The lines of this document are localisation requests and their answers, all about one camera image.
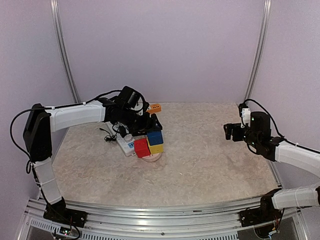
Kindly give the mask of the red cube socket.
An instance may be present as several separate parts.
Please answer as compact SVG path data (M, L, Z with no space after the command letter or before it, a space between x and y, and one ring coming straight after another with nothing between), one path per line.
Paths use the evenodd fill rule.
M134 151L138 158L143 158L149 156L150 150L148 147L148 141L146 138L137 139L133 142Z

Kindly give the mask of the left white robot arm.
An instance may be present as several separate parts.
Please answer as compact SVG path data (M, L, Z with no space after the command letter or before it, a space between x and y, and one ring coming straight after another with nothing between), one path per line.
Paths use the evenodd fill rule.
M52 167L52 133L89 123L120 123L132 136L143 136L163 129L158 117L147 110L150 104L137 90L124 86L111 90L91 100L60 106L34 104L32 108L18 113L10 123L10 138L14 139L13 126L18 117L27 113L22 138L25 148L12 143L28 157L26 172L32 172L40 187L50 214L63 223L70 218Z

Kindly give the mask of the yellow cube socket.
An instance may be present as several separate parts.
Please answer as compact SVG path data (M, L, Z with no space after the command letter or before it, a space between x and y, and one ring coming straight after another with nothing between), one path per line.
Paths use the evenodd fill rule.
M150 145L150 143L147 141L148 149L151 155L163 153L164 152L164 144L156 144L156 145Z

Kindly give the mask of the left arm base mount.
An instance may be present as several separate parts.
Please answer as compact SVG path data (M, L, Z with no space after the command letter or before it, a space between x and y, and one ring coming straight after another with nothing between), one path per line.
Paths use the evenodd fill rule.
M66 208L62 213L48 208L43 214L43 218L56 223L69 225L77 228L83 228L88 214L85 211Z

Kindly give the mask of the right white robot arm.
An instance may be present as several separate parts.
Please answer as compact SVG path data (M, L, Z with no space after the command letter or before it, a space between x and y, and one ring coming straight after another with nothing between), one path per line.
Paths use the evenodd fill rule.
M226 123L223 130L226 140L244 142L249 151L262 156L271 162L288 164L307 171L315 176L320 175L320 152L298 143L293 143L280 132L272 136L271 127L275 120L263 108L261 111L251 111L247 103L249 99L238 105L239 123ZM276 210L285 208L319 207L320 185L274 189L260 199L260 207L256 210L256 218L266 222Z

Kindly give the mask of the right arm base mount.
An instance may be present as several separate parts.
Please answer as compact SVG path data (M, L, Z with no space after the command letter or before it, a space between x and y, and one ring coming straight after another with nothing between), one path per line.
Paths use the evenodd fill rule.
M260 208L247 208L239 212L240 223L243 228L272 222L280 219L281 216L282 211L278 209L263 212Z

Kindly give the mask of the blue cube socket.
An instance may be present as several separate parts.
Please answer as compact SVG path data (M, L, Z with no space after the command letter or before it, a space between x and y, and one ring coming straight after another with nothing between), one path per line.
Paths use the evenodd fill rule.
M150 146L161 145L164 143L162 131L151 131L147 133L147 140Z

